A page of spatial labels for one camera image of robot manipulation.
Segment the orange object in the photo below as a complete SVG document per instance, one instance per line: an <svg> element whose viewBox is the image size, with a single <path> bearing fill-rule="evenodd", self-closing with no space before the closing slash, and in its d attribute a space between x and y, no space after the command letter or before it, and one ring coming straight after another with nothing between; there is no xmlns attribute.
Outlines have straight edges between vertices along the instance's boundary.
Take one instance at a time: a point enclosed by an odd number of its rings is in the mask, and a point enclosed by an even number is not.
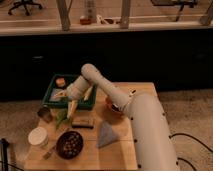
<svg viewBox="0 0 213 171"><path fill-rule="evenodd" d="M57 78L55 83L58 87L64 87L66 85L64 78Z"/></svg>
<svg viewBox="0 0 213 171"><path fill-rule="evenodd" d="M89 24L91 24L92 22L91 22L90 19L82 18L82 19L80 19L80 23L81 23L82 25L89 25Z"/></svg>

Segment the wooden tabletop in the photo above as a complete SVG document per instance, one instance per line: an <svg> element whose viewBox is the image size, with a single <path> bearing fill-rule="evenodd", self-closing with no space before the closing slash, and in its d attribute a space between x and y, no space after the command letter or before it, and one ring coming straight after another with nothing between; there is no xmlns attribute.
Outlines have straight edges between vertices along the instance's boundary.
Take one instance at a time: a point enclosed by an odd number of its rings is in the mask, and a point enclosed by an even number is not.
<svg viewBox="0 0 213 171"><path fill-rule="evenodd" d="M157 96L153 83L115 83L123 91L129 93L133 90L147 92ZM49 142L43 147L31 146L25 162L26 170L137 170L134 142L130 120L127 117L118 117L109 111L105 105L106 95L97 90L96 103L91 111L77 110L75 115L91 115L94 117L93 129L74 129L83 139L84 146L81 153L70 160L60 158L55 152L44 160L43 155L56 143L58 137L69 127L62 124L55 128L55 121L50 124L40 120L39 126L47 129ZM59 109L52 109L56 115ZM96 147L98 131L102 121L107 121L119 135L119 141L98 149Z"/></svg>

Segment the office chair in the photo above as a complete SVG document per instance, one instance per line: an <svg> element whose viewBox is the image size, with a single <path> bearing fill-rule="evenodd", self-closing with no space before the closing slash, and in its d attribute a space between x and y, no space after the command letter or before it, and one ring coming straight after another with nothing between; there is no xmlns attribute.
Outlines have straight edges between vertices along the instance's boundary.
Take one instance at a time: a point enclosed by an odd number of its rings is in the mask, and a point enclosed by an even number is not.
<svg viewBox="0 0 213 171"><path fill-rule="evenodd" d="M180 6L175 19L176 22L180 19L185 5L188 5L189 8L194 8L194 6L198 4L197 1L198 0L151 0L154 6Z"/></svg>
<svg viewBox="0 0 213 171"><path fill-rule="evenodd" d="M24 8L26 10L25 14L27 16L30 15L30 13L29 13L29 11L27 9L27 5L37 5L39 7L39 9L43 8L41 4L35 3L35 2L33 2L33 0L21 0L20 2L14 2L13 5L14 6L12 8L10 8L9 11L8 11L9 15L12 15L12 10L14 10L14 9L16 9L16 8L22 6L22 5L24 6Z"/></svg>

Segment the white cup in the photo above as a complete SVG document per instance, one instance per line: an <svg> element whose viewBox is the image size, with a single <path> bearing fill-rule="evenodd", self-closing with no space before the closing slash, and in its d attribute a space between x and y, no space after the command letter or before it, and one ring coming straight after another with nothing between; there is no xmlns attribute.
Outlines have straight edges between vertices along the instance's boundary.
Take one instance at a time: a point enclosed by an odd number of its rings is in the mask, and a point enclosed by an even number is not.
<svg viewBox="0 0 213 171"><path fill-rule="evenodd" d="M48 143L47 130L43 127L33 129L28 135L28 141L31 145L44 147Z"/></svg>

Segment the chair leg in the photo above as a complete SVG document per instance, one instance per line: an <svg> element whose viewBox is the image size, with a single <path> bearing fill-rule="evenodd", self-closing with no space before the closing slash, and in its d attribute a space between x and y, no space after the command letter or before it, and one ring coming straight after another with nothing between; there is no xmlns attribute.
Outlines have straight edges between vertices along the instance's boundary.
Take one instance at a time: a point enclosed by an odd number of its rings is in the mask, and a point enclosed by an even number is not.
<svg viewBox="0 0 213 171"><path fill-rule="evenodd" d="M30 13L29 13L29 11L28 11L28 9L27 9L27 5L37 5L37 6L39 7L39 9L42 9L42 8L43 8L41 4L39 4L39 3L34 3L33 0L29 0L29 1L24 1L24 0L22 0L21 2L15 2L15 3L14 3L14 6L13 6L12 8L9 9L8 14L9 14L9 15L12 15L12 10L14 10L14 9L16 9L16 8L18 8L19 6L22 6L22 5L24 6L24 8L25 8L25 10L26 10L25 14L26 14L27 16L30 15Z"/></svg>
<svg viewBox="0 0 213 171"><path fill-rule="evenodd" d="M175 22L179 21L180 16L181 16L182 11L183 11L183 8L184 8L184 5L181 5L181 6L180 6L180 9L179 9L179 11L178 11L178 14L177 14L177 16L176 16Z"/></svg>
<svg viewBox="0 0 213 171"><path fill-rule="evenodd" d="M9 143L6 139L2 138L0 139L0 155L1 155L1 161L2 171L8 171L8 158L7 158L7 148L9 146Z"/></svg>
<svg viewBox="0 0 213 171"><path fill-rule="evenodd" d="M9 15L12 15L12 10L14 10L14 9L16 9L16 8L18 8L18 7L20 7L21 5L22 5L21 2L14 3L14 6L13 6L12 8L9 9L8 14L9 14Z"/></svg>

